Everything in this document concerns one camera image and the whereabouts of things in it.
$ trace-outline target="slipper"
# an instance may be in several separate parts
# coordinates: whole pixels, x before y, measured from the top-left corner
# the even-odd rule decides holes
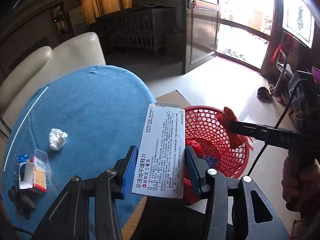
[[[282,106],[286,106],[287,104],[283,101],[283,99],[281,97],[277,97],[276,98],[277,101],[282,105]]]
[[[264,102],[272,102],[272,97],[266,87],[260,87],[258,89],[257,98]]]

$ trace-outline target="red plastic bag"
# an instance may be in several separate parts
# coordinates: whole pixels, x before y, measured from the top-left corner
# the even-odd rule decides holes
[[[197,155],[197,157],[199,158],[201,154],[203,154],[203,148],[201,146],[200,143],[198,143],[197,141],[195,140],[189,140],[189,139],[186,139],[186,146],[187,145],[191,145],[193,150],[195,151],[195,154]]]

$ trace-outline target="crumpled tissue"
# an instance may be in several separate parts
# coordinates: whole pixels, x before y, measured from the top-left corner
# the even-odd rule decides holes
[[[68,134],[60,129],[52,128],[49,134],[50,149],[58,151],[64,146]]]

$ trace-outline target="white cable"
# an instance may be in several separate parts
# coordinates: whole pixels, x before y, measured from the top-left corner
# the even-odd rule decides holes
[[[21,122],[21,124],[20,124],[20,126],[19,126],[19,128],[18,128],[18,130],[17,130],[17,132],[16,132],[16,134],[14,135],[14,138],[13,138],[13,140],[12,140],[12,143],[11,143],[11,145],[10,145],[10,148],[9,148],[9,151],[8,151],[8,154],[7,154],[7,158],[6,158],[5,163],[4,163],[3,172],[5,171],[5,167],[6,167],[6,165],[7,165],[7,161],[8,161],[8,158],[9,158],[9,154],[10,154],[10,152],[11,152],[12,145],[13,145],[16,137],[17,137],[17,134],[18,134],[21,126],[22,126],[23,123],[24,123],[24,120],[27,118],[27,116],[28,116],[28,114],[30,113],[31,109],[34,107],[34,105],[36,104],[36,102],[38,102],[39,98],[42,96],[42,94],[43,94],[47,89],[48,89],[48,87],[46,87],[45,90],[42,91],[42,93],[38,96],[37,100],[36,100],[36,101],[33,103],[33,105],[30,107],[30,109],[29,109],[29,111],[27,112],[26,116],[23,118],[23,120],[22,120],[22,122]]]

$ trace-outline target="black cable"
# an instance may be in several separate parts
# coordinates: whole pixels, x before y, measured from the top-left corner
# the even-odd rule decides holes
[[[28,235],[30,235],[30,236],[33,236],[33,233],[29,232],[28,230],[25,230],[25,229],[22,229],[22,228],[19,228],[19,227],[12,227],[12,229],[13,229],[14,231],[19,231],[19,232],[28,234]]]
[[[279,127],[280,123],[282,122],[283,118],[285,117],[285,114],[288,112],[289,107],[290,107],[290,105],[291,105],[291,102],[292,102],[292,100],[293,100],[293,96],[294,96],[294,94],[295,94],[298,86],[300,85],[300,83],[301,83],[302,81],[308,81],[309,83],[311,83],[311,81],[308,80],[308,79],[300,79],[300,80],[296,83],[296,85],[295,85],[295,87],[293,88],[292,93],[291,93],[291,95],[290,95],[289,102],[287,103],[287,105],[286,105],[286,107],[285,107],[282,115],[280,116],[278,122],[277,122],[276,125],[275,125],[275,129],[277,129],[277,128]],[[252,166],[251,166],[251,168],[250,168],[247,176],[250,176],[253,168],[255,167],[255,165],[256,165],[256,163],[258,162],[261,154],[263,153],[263,151],[266,149],[267,146],[268,146],[268,143],[265,143],[264,146],[262,147],[262,149],[260,150],[259,154],[257,155],[256,159],[254,160],[254,162],[253,162],[253,164],[252,164]]]

